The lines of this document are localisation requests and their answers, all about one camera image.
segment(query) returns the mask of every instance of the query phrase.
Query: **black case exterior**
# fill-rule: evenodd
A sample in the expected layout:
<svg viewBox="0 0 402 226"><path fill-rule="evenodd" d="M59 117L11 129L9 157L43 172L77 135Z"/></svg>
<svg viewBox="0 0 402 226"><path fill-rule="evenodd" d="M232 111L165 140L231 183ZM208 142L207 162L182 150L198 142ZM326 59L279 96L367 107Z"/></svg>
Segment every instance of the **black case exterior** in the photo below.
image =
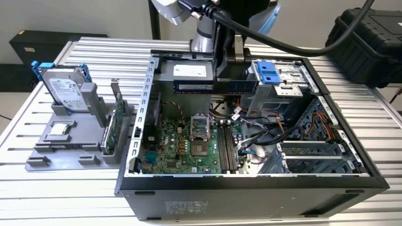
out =
<svg viewBox="0 0 402 226"><path fill-rule="evenodd" d="M139 220L330 217L390 188L308 59L282 56L252 58L304 63L319 88L319 96L332 110L370 177L125 177L125 164L121 164L115 192L125 197ZM184 213L186 208L195 209L195 213Z"/></svg>
<svg viewBox="0 0 402 226"><path fill-rule="evenodd" d="M25 65L0 64L0 92L31 92L37 84L33 71Z"/></svg>
<svg viewBox="0 0 402 226"><path fill-rule="evenodd" d="M360 9L335 20L326 46L336 41ZM330 53L348 79L370 87L402 83L402 12L370 10L354 33Z"/></svg>
<svg viewBox="0 0 402 226"><path fill-rule="evenodd" d="M31 67L33 60L39 63L53 62L67 42L79 41L81 37L107 38L107 35L25 30L19 32L9 44L24 65Z"/></svg>

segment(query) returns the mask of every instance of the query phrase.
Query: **black hard case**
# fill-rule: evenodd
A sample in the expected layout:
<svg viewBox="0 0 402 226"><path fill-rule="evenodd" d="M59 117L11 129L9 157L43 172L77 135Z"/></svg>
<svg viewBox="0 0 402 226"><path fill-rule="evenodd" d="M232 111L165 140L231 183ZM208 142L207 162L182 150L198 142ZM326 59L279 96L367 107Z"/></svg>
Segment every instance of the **black hard case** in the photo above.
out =
<svg viewBox="0 0 402 226"><path fill-rule="evenodd" d="M360 9L335 20L326 46L336 41ZM370 10L354 33L330 53L348 79L370 87L402 83L402 12Z"/></svg>

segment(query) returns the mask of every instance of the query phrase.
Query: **screw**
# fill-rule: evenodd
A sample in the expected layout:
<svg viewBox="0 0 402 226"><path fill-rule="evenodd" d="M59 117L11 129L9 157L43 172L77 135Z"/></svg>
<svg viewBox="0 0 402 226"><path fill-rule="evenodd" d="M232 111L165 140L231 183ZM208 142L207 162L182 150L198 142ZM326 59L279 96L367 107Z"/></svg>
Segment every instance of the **screw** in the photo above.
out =
<svg viewBox="0 0 402 226"><path fill-rule="evenodd" d="M198 12L192 12L191 13L191 16L194 17L194 18L196 18L198 20L202 20L202 14L199 14Z"/></svg>

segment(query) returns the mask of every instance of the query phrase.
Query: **aluminum table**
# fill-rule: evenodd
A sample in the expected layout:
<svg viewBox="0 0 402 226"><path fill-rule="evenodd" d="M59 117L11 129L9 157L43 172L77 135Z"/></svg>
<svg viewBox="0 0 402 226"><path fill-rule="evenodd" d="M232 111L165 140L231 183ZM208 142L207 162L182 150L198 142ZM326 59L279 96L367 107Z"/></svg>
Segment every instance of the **aluminum table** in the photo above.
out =
<svg viewBox="0 0 402 226"><path fill-rule="evenodd" d="M248 45L254 55L291 56L271 47ZM188 42L81 38L69 42L56 63L85 62L97 93L115 97L119 79L128 103L137 105L149 50L187 51ZM139 222L124 198L115 197L117 169L27 172L24 164L52 115L52 98L40 83L0 136L0 225L402 225L402 119L376 90L344 79L335 63L311 57L350 126L374 160L390 189L330 218L271 221Z"/></svg>

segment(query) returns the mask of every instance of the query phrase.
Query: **gray 3d-printed holder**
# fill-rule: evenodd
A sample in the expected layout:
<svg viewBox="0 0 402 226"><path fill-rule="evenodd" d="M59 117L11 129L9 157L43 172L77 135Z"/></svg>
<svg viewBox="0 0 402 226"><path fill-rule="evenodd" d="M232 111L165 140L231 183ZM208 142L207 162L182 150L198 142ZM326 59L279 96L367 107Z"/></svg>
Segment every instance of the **gray 3d-printed holder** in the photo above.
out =
<svg viewBox="0 0 402 226"><path fill-rule="evenodd" d="M123 118L117 149L113 154L105 155L100 144L108 126L107 118L113 114L115 104L104 103L103 98L96 94L93 83L83 84L81 93L88 113L69 114L64 106L52 104L53 115L27 160L27 171L119 168L121 153L129 142L132 106L128 106L124 101L127 115ZM69 125L65 135L49 135L52 126L57 123Z"/></svg>

